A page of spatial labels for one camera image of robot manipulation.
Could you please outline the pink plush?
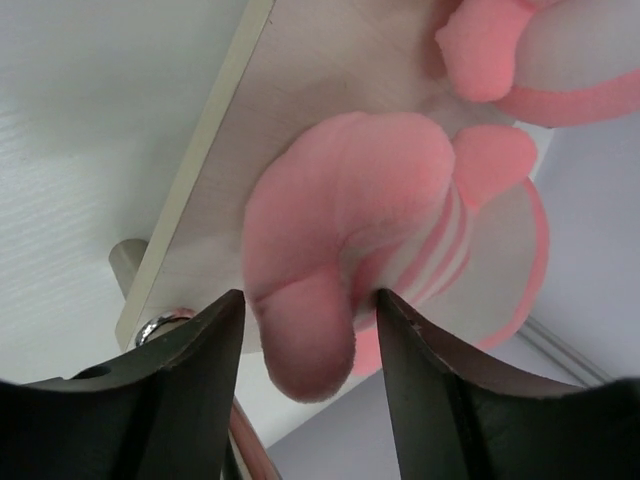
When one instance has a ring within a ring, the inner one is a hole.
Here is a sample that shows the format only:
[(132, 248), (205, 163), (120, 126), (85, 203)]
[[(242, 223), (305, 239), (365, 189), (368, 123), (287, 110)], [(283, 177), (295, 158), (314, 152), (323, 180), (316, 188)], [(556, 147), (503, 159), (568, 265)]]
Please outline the pink plush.
[(435, 34), (453, 90), (548, 128), (639, 109), (636, 1), (464, 1)]
[(242, 232), (275, 386), (319, 402), (377, 371), (382, 288), (474, 346), (513, 336), (549, 256), (536, 159), (519, 128), (448, 135), (419, 113), (346, 113), (302, 134), (258, 180)]

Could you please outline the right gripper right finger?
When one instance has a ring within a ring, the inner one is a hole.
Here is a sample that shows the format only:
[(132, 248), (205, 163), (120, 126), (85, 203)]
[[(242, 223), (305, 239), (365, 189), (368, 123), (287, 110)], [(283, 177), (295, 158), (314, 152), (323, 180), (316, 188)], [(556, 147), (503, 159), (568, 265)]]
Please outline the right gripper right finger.
[(583, 388), (504, 363), (377, 294), (386, 396), (405, 479), (635, 479), (639, 382)]

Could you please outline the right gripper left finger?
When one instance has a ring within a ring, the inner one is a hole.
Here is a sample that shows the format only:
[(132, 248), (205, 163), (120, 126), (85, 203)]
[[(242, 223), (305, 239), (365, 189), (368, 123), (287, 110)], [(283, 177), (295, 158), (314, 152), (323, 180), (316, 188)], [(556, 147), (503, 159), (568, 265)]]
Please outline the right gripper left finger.
[(70, 379), (2, 382), (2, 478), (220, 478), (244, 325), (244, 295), (230, 290)]

